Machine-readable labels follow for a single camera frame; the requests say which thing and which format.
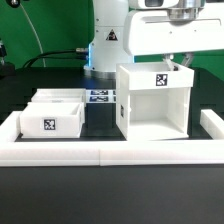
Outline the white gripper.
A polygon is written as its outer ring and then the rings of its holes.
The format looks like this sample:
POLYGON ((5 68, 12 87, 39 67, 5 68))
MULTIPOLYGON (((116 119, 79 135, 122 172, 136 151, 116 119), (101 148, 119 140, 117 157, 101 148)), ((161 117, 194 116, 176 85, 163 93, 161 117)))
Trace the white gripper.
POLYGON ((224 49, 224 2, 128 0, 128 5, 123 47, 130 55, 165 54, 173 70, 174 53, 185 53, 182 65, 189 67, 192 52, 224 49))

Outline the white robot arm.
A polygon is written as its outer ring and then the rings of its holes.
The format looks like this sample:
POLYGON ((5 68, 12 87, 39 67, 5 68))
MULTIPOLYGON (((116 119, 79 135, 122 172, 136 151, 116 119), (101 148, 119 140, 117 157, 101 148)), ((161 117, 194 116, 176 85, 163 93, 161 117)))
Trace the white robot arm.
POLYGON ((136 56, 224 50, 224 0, 92 0, 94 38, 88 76, 113 79, 116 65, 136 56))

